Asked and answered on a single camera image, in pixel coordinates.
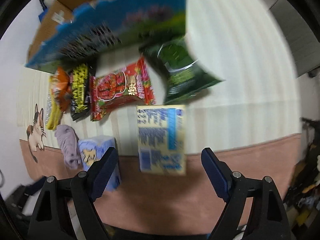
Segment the blue mat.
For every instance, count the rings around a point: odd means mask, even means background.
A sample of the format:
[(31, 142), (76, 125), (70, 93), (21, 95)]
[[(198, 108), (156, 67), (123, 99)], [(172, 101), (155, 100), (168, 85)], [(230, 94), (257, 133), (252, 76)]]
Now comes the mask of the blue mat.
[(48, 8), (44, 9), (44, 11), (41, 12), (41, 13), (38, 15), (39, 22), (42, 22), (44, 16), (47, 14), (47, 12), (48, 12)]

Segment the red snack packet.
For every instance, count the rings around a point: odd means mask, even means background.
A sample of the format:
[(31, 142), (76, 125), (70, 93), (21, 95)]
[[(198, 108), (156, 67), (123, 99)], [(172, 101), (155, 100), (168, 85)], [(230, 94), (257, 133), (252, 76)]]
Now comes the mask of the red snack packet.
[(100, 121), (129, 103), (154, 105), (155, 96), (144, 57), (101, 77), (90, 78), (91, 121)]

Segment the cardboard box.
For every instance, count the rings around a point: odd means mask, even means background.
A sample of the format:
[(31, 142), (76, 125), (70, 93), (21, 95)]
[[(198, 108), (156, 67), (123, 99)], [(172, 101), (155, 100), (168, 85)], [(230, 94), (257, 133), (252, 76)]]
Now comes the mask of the cardboard box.
[(187, 0), (55, 0), (26, 67), (54, 73), (94, 55), (185, 34)]

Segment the cream blue tissue pack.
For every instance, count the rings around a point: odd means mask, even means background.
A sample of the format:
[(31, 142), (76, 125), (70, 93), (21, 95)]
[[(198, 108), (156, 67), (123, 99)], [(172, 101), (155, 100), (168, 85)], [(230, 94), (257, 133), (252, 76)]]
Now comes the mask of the cream blue tissue pack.
[(137, 107), (140, 171), (151, 174), (186, 174), (185, 106)]

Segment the silver scrubber yellow ends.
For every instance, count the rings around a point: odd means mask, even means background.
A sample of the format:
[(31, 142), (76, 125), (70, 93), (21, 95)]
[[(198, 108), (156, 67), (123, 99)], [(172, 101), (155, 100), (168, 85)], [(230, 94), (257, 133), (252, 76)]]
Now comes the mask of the silver scrubber yellow ends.
[(62, 112), (60, 107), (56, 103), (54, 99), (54, 94), (52, 92), (52, 81), (53, 76), (49, 77), (49, 92), (47, 96), (47, 108), (46, 108), (46, 120), (45, 120), (45, 127), (48, 130), (54, 131), (56, 130), (57, 126), (60, 124), (62, 118)]

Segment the grey chair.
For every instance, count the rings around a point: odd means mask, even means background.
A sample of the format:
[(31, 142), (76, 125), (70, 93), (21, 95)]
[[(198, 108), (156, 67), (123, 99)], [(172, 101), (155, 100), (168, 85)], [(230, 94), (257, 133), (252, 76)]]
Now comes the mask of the grey chair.
[(319, 74), (319, 41), (312, 30), (287, 0), (276, 0), (270, 11), (289, 44), (298, 76), (316, 77)]

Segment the black yellow shoe wipes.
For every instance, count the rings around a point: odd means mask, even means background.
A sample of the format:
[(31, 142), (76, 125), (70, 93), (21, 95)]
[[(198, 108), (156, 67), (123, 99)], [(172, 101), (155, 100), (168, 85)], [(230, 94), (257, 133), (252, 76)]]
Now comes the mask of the black yellow shoe wipes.
[(71, 87), (71, 117), (73, 121), (83, 118), (90, 111), (89, 67), (81, 64), (69, 73)]

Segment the green wipes packet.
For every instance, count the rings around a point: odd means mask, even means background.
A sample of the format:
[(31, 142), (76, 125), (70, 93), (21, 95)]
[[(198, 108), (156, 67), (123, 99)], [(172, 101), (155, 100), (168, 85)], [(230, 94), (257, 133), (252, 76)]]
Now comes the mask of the green wipes packet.
[(139, 51), (165, 79), (165, 105), (189, 100), (202, 90), (222, 82), (220, 78), (205, 71), (199, 61), (189, 54), (182, 37), (149, 42), (142, 45)]

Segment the purple cloth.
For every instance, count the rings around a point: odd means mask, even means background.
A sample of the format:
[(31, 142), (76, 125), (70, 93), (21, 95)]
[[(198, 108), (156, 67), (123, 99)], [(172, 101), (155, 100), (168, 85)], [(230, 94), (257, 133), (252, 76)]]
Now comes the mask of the purple cloth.
[(76, 170), (82, 166), (78, 137), (74, 129), (68, 125), (58, 125), (55, 130), (55, 137), (63, 154), (65, 165), (71, 170)]

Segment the orange panda snack packet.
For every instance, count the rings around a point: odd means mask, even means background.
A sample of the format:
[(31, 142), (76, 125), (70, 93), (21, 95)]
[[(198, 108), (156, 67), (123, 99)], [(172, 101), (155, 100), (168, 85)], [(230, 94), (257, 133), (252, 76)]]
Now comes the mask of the orange panda snack packet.
[(58, 67), (55, 74), (52, 76), (50, 90), (60, 111), (62, 113), (67, 111), (71, 103), (72, 91), (69, 75), (63, 70), (62, 67)]

